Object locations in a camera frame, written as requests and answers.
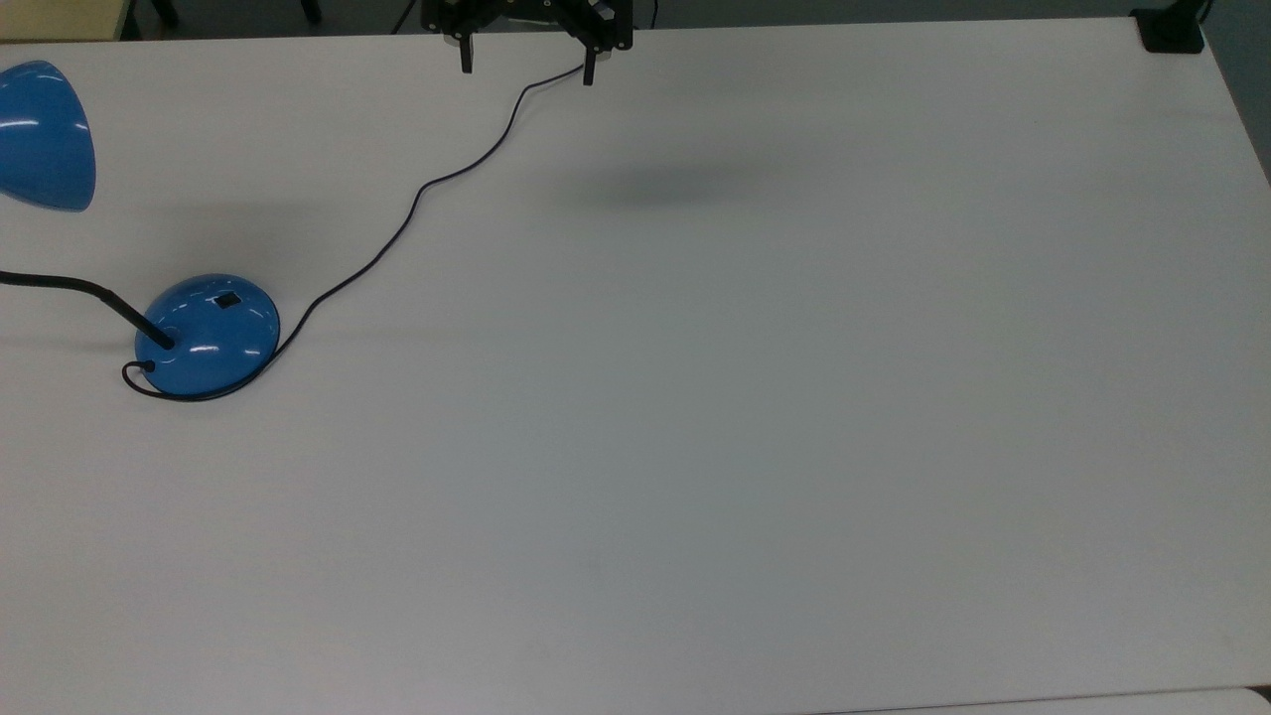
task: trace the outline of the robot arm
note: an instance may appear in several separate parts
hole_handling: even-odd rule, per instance
[[[422,0],[419,22],[425,29],[459,41],[465,74],[473,71],[472,36],[505,14],[529,13],[555,22],[586,50],[582,83],[591,85],[596,56],[632,47],[633,0]]]

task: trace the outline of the black clamp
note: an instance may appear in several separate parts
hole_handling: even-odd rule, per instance
[[[459,41],[459,61],[464,74],[473,71],[474,32],[500,17],[554,22],[586,48],[582,84],[591,85],[596,57],[614,50],[630,50],[633,0],[421,0],[419,24],[431,32]]]
[[[1196,13],[1206,0],[1178,0],[1164,10],[1131,10],[1139,23],[1139,37],[1148,52],[1197,55],[1205,48]]]

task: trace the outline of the lamp neck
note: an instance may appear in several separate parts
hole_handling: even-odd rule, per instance
[[[137,312],[137,310],[123,301],[122,297],[114,292],[97,284],[95,282],[89,282],[81,278],[71,278],[66,276],[42,276],[36,273],[11,273],[9,271],[0,271],[0,283],[3,284],[25,284],[34,287],[60,287],[62,290],[75,290],[79,292],[86,292],[95,296],[102,302],[111,306],[112,310],[123,315],[126,320],[132,323],[135,328],[141,330],[142,334],[153,339],[159,347],[164,349],[172,349],[175,347],[177,342],[173,340],[168,333],[159,329],[158,325],[146,319],[145,315]]]

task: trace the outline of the floor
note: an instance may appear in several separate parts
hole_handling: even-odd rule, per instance
[[[137,1],[142,37],[285,37],[388,33],[409,0],[320,0],[324,19],[305,22],[300,0],[173,0],[180,25],[160,27],[147,0]],[[636,0],[647,27],[655,0]],[[1164,0],[658,0],[657,27],[744,27],[1007,18],[1127,15]],[[503,22],[491,29],[515,29]],[[418,14],[403,33],[419,32]],[[1244,119],[1263,171],[1271,177],[1271,0],[1216,0],[1205,33]]]

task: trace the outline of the chair leg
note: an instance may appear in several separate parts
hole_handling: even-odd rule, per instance
[[[322,8],[318,6],[318,0],[300,0],[300,6],[305,9],[305,19],[310,23],[322,22]]]
[[[150,3],[155,6],[155,11],[159,13],[159,19],[165,27],[177,27],[180,18],[177,17],[177,8],[172,6],[172,0],[150,0]]]
[[[137,17],[133,10],[137,0],[128,3],[128,11],[123,15],[123,29],[119,30],[119,39],[141,39],[141,28],[137,27]]]

